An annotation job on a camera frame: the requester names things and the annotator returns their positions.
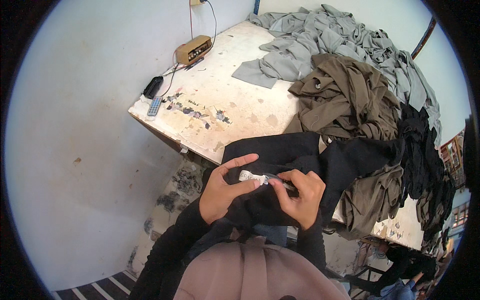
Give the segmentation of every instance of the grey garment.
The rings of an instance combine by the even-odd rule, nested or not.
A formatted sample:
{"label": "grey garment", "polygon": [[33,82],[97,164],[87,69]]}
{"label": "grey garment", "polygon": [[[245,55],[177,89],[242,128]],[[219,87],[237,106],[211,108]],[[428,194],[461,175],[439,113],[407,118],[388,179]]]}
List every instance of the grey garment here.
{"label": "grey garment", "polygon": [[[282,41],[281,48],[286,47],[291,42],[291,46],[284,51],[270,52],[261,60],[251,60],[243,62],[232,74],[232,77],[242,81],[272,88],[277,79],[287,81],[296,81],[312,72],[310,67],[310,53],[300,43],[296,41]],[[305,53],[308,55],[308,62],[304,61]]]}
{"label": "grey garment", "polygon": [[251,84],[272,88],[277,79],[265,75],[260,69],[259,62],[260,60],[242,62],[240,67],[233,72],[232,77]]}
{"label": "grey garment", "polygon": [[301,7],[293,13],[268,12],[261,16],[251,13],[248,20],[267,28],[277,38],[260,46],[270,53],[254,65],[266,77],[250,76],[252,70],[243,69],[253,65],[244,64],[233,77],[267,86],[267,78],[303,79],[309,74],[306,64],[310,67],[311,55],[331,53],[352,57],[380,70],[388,80],[388,89],[399,101],[412,105],[418,111],[426,108],[430,129],[435,127],[438,133],[434,143],[440,146],[442,126],[435,92],[410,53],[398,50],[383,30],[368,30],[365,24],[356,23],[351,13],[341,12],[327,4],[322,4],[321,11]]}

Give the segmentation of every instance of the person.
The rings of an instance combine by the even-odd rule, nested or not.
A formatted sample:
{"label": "person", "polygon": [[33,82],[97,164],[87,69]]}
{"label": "person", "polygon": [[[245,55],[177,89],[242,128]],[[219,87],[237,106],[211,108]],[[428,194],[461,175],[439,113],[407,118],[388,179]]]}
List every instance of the person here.
{"label": "person", "polygon": [[379,297],[370,295],[368,300],[415,300],[416,284],[422,276],[423,272],[419,272],[407,284],[399,278],[396,283],[382,288]]}
{"label": "person", "polygon": [[257,180],[228,185],[223,179],[229,169],[257,159],[257,154],[245,155],[212,171],[200,198],[155,242],[130,299],[349,299],[340,283],[321,272],[326,263],[319,203],[325,184],[314,172],[278,174],[298,189],[295,198],[279,180],[268,181],[281,209],[300,224],[298,253],[254,236],[220,242],[188,257],[217,224],[221,230],[215,232],[224,231],[224,216],[237,196],[259,187]]}
{"label": "person", "polygon": [[[409,251],[405,247],[389,247],[386,242],[379,245],[379,251],[384,252],[393,264],[377,281],[372,282],[352,275],[345,276],[351,284],[377,297],[372,299],[410,299],[417,292],[415,288],[417,283],[420,285],[430,281],[435,275],[436,260],[433,257]],[[410,281],[404,285],[402,279]]]}

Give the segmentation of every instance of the black garment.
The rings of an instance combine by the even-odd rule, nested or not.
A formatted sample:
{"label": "black garment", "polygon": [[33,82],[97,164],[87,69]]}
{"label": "black garment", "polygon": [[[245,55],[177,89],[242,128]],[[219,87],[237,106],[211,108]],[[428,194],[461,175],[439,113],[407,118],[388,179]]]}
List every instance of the black garment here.
{"label": "black garment", "polygon": [[412,279],[418,273],[423,272],[424,275],[417,282],[417,284],[420,284],[428,280],[433,280],[435,276],[435,259],[423,256],[417,251],[409,251],[403,247],[390,247],[386,256],[393,264],[377,281],[368,281],[352,275],[346,275],[345,278],[351,284],[380,296],[380,291],[384,287],[394,284],[399,278]]}
{"label": "black garment", "polygon": [[[195,200],[188,205],[175,225],[170,226],[155,242],[129,299],[157,300],[175,296],[189,261],[186,254],[210,229],[200,216],[198,203],[199,200]],[[321,218],[318,217],[308,230],[299,232],[297,253],[324,272],[326,262]]]}
{"label": "black garment", "polygon": [[410,194],[419,199],[423,191],[440,182],[444,176],[444,163],[433,143],[437,137],[435,128],[429,129],[428,113],[425,108],[417,111],[410,105],[400,103],[402,119],[398,121],[398,137],[405,140],[401,206]]}
{"label": "black garment", "polygon": [[408,195],[418,199],[417,219],[425,231],[423,241],[431,248],[435,235],[442,230],[445,220],[452,211],[455,185],[444,163],[435,150],[437,137],[435,128],[429,129],[428,113],[425,108],[419,111],[410,105],[400,103],[402,120],[398,122],[398,136],[405,140],[400,207]]}
{"label": "black garment", "polygon": [[[239,182],[242,170],[253,174],[277,174],[298,169],[304,174],[313,171],[322,178],[326,189],[320,202],[324,227],[330,223],[335,207],[344,189],[358,176],[374,172],[386,164],[400,162],[403,141],[377,141],[355,138],[333,141],[320,154],[320,135],[315,132],[287,133],[249,138],[230,143],[225,147],[222,162],[249,153],[257,153],[259,159],[248,165],[233,168],[225,180],[229,184]],[[270,185],[261,185],[255,191],[237,197],[230,206],[226,217],[244,227],[255,224],[299,226],[285,214]]]}

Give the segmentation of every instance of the worn table surface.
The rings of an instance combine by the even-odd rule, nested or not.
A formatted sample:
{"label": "worn table surface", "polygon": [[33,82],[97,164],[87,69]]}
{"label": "worn table surface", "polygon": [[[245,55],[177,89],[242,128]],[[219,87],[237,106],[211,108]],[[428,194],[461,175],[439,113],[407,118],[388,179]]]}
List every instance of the worn table surface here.
{"label": "worn table surface", "polygon": [[[225,145],[233,141],[281,134],[298,112],[298,99],[288,92],[292,83],[278,80],[268,89],[231,77],[242,62],[262,58],[266,52],[258,46],[273,39],[266,29],[249,22],[224,31],[204,61],[175,72],[164,96],[168,101],[156,117],[146,115],[151,100],[143,96],[128,112],[147,128],[216,164],[222,161]],[[167,90],[171,76],[164,78],[157,95]],[[415,203],[405,201],[395,219],[375,224],[372,235],[419,250],[423,231]],[[340,204],[333,220],[344,222]]]}

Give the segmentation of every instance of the remote control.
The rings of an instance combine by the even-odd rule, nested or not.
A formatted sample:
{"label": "remote control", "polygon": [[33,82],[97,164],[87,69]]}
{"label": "remote control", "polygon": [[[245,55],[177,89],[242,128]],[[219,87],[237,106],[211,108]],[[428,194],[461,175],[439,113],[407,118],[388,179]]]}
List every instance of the remote control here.
{"label": "remote control", "polygon": [[150,108],[148,109],[147,116],[154,117],[158,113],[158,108],[162,103],[162,97],[154,97],[152,103],[150,103]]}

